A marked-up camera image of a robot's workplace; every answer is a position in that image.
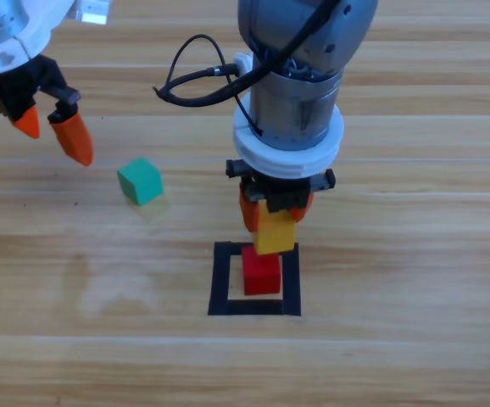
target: green block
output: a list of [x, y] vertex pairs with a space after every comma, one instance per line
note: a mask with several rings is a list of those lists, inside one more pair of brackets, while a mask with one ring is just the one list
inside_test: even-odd
[[144, 205], [164, 192], [160, 171], [148, 159], [135, 159], [117, 171], [120, 189], [136, 205]]

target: stacked blocks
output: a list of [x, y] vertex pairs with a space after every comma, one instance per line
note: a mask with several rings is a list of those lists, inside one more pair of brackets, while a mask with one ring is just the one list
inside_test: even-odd
[[148, 159], [135, 159], [117, 175], [123, 193], [136, 205], [144, 205], [164, 192], [160, 171]]
[[281, 291], [279, 254], [258, 256], [254, 246], [242, 248], [245, 295], [277, 294]]
[[266, 202], [259, 203], [259, 228], [253, 234], [254, 247], [260, 256], [294, 249], [296, 221], [287, 210], [270, 213]]

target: black square outline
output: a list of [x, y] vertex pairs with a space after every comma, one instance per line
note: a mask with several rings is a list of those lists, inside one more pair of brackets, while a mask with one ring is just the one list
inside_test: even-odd
[[281, 254], [282, 299], [228, 299], [231, 256], [241, 256], [252, 243], [216, 242], [208, 315], [302, 315], [299, 246]]

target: wood grain plank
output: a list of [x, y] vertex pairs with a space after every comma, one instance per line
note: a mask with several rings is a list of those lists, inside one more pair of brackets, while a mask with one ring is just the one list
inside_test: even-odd
[[490, 348], [481, 343], [0, 337], [0, 407], [21, 402], [33, 407], [481, 407], [490, 405]]
[[[230, 116], [85, 116], [95, 159], [236, 157]], [[490, 159], [490, 116], [345, 116], [339, 159]], [[52, 129], [32, 140], [0, 118], [0, 161], [65, 161]]]
[[0, 334], [490, 341], [490, 163], [339, 163], [298, 228], [303, 322], [206, 316], [213, 242], [250, 239], [222, 164], [161, 164], [136, 210], [112, 165], [0, 164]]

